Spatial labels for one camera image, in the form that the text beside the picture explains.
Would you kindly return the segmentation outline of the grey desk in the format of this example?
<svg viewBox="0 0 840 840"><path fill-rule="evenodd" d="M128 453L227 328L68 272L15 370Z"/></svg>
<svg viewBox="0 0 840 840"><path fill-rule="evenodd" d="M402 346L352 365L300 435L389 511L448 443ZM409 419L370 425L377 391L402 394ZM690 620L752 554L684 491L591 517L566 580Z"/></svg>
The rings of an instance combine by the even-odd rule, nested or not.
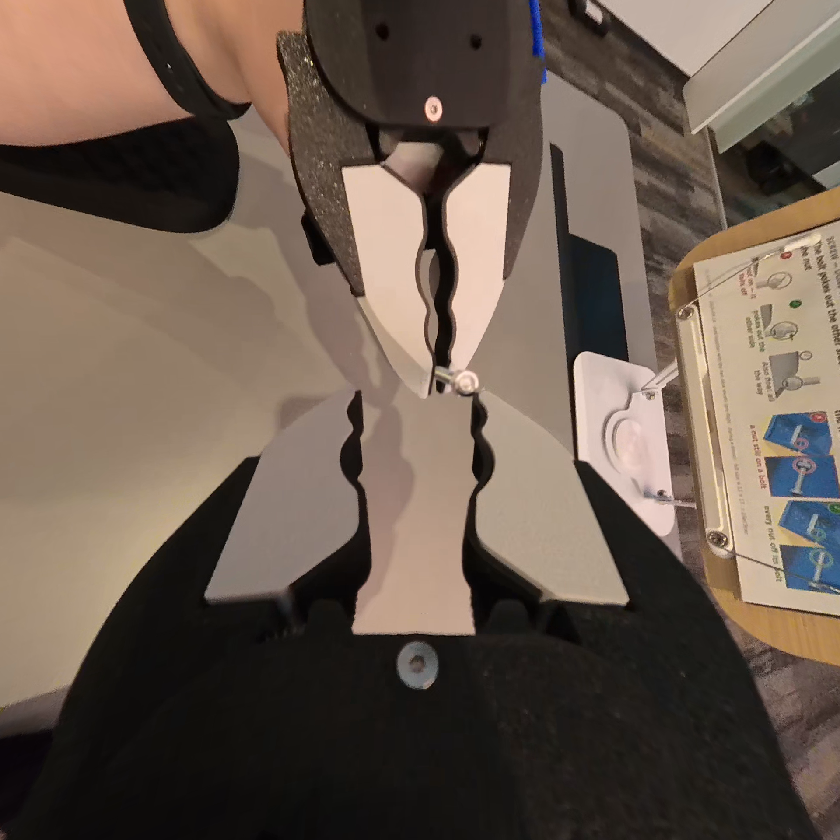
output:
<svg viewBox="0 0 840 840"><path fill-rule="evenodd" d="M291 163L233 123L231 217L170 234L2 196L2 736L49 728L144 563L246 457L364 395L374 555L356 628L469 632L470 404L420 400L333 266Z"/></svg>

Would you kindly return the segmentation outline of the person's left hand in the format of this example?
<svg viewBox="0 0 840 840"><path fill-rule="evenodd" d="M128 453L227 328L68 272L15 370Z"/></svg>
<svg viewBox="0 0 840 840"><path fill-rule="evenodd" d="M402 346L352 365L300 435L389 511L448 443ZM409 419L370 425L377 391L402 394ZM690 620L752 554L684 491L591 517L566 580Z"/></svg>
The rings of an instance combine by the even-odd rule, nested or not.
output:
<svg viewBox="0 0 840 840"><path fill-rule="evenodd" d="M222 99L251 103L289 152L287 85L277 36L300 33L302 1L166 1L175 35Z"/></svg>

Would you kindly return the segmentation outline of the black wristband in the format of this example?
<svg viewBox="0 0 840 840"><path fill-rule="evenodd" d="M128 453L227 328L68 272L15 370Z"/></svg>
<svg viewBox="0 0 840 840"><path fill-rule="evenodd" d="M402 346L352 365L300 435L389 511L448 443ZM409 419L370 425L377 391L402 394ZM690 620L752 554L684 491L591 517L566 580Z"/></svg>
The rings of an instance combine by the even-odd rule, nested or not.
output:
<svg viewBox="0 0 840 840"><path fill-rule="evenodd" d="M126 14L140 47L171 99L195 118L241 118L250 102L220 97L204 80L177 37L164 1L124 1Z"/></svg>

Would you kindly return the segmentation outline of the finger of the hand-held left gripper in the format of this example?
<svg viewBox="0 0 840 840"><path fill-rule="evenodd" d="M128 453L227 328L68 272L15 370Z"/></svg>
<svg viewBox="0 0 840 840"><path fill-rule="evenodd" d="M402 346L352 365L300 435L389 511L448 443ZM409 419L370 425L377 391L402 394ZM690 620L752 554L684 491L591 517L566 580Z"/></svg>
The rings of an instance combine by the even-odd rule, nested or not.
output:
<svg viewBox="0 0 840 840"><path fill-rule="evenodd" d="M424 400L434 372L429 302L419 280L424 200L380 164L344 167L342 178L363 286L360 309L394 373Z"/></svg>
<svg viewBox="0 0 840 840"><path fill-rule="evenodd" d="M449 365L456 371L469 368L503 290L510 180L509 164L480 163L444 196L443 230L455 267Z"/></svg>

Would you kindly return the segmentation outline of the black floor power box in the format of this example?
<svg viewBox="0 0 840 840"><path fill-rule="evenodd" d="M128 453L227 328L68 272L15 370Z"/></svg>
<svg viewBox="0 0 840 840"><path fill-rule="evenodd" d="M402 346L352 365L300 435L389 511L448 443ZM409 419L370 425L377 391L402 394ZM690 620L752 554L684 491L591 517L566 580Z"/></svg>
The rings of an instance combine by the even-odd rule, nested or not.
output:
<svg viewBox="0 0 840 840"><path fill-rule="evenodd" d="M609 11L596 1L568 1L572 17L590 30L593 34L603 38L612 25Z"/></svg>

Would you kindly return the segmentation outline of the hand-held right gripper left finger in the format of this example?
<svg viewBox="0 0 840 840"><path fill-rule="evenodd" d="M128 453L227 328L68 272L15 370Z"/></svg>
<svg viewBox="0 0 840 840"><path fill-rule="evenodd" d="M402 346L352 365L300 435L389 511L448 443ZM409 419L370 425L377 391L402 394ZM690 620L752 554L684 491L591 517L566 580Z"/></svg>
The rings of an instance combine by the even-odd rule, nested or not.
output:
<svg viewBox="0 0 840 840"><path fill-rule="evenodd" d="M204 598L271 602L301 627L321 601L353 623L372 566L361 484L362 393L339 391L281 429L261 452Z"/></svg>

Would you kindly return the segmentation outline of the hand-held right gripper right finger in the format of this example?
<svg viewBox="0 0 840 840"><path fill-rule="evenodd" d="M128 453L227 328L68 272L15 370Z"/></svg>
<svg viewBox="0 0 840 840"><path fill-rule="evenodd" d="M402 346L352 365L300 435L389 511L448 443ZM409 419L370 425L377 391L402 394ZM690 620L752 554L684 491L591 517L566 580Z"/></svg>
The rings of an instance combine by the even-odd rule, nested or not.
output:
<svg viewBox="0 0 840 840"><path fill-rule="evenodd" d="M472 399L476 486L465 520L463 572L477 632L499 602L526 622L543 604L624 608L627 588L574 457L497 395Z"/></svg>

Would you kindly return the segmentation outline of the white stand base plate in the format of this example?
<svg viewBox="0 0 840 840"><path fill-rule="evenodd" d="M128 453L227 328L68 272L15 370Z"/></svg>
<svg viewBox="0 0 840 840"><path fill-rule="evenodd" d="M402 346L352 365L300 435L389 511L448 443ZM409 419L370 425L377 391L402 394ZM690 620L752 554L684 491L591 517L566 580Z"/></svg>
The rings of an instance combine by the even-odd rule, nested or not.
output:
<svg viewBox="0 0 840 840"><path fill-rule="evenodd" d="M694 508L674 495L664 389L678 375L676 361L654 373L641 365L582 352L573 363L575 451L648 529L674 538L677 508Z"/></svg>

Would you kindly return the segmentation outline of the person's left forearm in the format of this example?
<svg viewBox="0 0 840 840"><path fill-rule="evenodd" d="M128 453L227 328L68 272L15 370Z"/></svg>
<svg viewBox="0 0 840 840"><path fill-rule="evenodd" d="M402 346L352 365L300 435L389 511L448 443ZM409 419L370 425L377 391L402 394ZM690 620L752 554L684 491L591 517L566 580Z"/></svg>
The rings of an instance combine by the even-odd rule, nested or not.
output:
<svg viewBox="0 0 840 840"><path fill-rule="evenodd" d="M187 118L124 2L1 2L1 142L44 146Z"/></svg>

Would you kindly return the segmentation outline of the light wooden board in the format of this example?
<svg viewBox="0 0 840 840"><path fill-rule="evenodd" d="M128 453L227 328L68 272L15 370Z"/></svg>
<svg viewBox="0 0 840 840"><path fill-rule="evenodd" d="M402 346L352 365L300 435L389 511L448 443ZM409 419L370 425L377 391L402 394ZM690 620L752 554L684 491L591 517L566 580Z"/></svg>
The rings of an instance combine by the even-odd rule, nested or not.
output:
<svg viewBox="0 0 840 840"><path fill-rule="evenodd" d="M699 553L703 563L702 582L722 616L746 634L770 648L816 663L839 666L839 623L836 616L755 605L740 600L740 584L734 560L718 556L707 541L702 496L699 444L705 437L700 424L707 420L700 410L700 384L688 373L688 351L679 337L677 311L688 306L696 292L694 265L705 259L765 245L781 238L795 238L839 217L839 188L821 192L797 203L772 211L710 236L681 260L668 284L668 308L675 335L675 357L681 381L683 417L686 423L688 460L691 470L696 520L700 531Z"/></svg>

